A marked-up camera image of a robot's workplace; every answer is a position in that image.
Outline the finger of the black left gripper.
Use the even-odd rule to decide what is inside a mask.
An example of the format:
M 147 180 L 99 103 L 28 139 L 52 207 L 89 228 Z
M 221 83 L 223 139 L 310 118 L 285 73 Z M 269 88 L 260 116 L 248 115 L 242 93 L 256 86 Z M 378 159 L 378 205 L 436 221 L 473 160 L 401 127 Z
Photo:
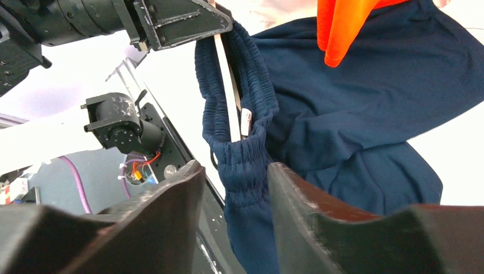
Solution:
M 149 50 L 160 51 L 232 30 L 231 12 L 215 1 L 134 1 Z

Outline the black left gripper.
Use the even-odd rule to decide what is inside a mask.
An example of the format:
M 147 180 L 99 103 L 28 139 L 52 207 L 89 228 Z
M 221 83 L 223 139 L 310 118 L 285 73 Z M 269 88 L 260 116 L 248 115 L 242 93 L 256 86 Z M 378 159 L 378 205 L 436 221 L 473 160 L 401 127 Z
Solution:
M 1 1 L 1 95 L 30 70 L 52 63 L 42 46 L 59 46 L 125 30 L 142 39 L 136 1 Z

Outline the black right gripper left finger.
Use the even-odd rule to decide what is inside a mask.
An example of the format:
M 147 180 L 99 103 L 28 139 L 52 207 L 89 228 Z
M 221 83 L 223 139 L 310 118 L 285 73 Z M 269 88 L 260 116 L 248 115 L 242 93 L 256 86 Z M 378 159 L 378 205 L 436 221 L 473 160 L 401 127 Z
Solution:
M 151 186 L 99 214 L 32 204 L 1 207 L 2 273 L 191 273 L 185 203 L 164 198 L 187 177 Z

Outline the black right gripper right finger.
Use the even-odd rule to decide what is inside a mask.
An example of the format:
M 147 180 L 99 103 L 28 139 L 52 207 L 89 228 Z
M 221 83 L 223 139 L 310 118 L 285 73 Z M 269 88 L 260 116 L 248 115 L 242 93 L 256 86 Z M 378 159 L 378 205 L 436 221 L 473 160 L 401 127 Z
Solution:
M 482 273 L 483 207 L 419 204 L 382 217 L 268 167 L 281 273 Z

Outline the wooden hanger of navy shorts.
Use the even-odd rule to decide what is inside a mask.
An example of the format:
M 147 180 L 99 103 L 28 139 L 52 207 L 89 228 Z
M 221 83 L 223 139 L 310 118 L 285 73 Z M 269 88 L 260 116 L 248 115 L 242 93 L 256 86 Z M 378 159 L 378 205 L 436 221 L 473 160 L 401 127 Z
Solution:
M 239 142 L 249 136 L 252 127 L 252 112 L 242 108 L 235 75 L 227 60 L 221 34 L 214 35 L 217 58 L 224 86 L 231 142 Z

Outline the orange shorts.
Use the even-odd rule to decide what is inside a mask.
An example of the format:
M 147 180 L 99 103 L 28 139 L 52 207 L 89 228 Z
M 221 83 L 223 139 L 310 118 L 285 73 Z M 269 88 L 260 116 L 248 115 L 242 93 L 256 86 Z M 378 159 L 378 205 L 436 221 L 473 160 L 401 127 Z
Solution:
M 318 0 L 317 45 L 325 53 L 325 64 L 337 67 L 341 63 L 373 10 L 403 2 L 405 0 Z

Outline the navy blue shorts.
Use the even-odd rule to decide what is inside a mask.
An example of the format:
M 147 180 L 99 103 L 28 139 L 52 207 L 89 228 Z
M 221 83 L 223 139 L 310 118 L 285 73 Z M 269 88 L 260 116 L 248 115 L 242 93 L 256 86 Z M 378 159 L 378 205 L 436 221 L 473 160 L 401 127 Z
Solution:
M 483 101 L 483 44 L 432 1 L 373 10 L 335 68 L 317 19 L 226 33 L 249 136 L 231 142 L 215 42 L 196 43 L 203 138 L 225 188 L 232 250 L 246 273 L 279 273 L 267 168 L 281 162 L 352 206 L 389 215 L 439 204 L 440 178 L 408 140 Z

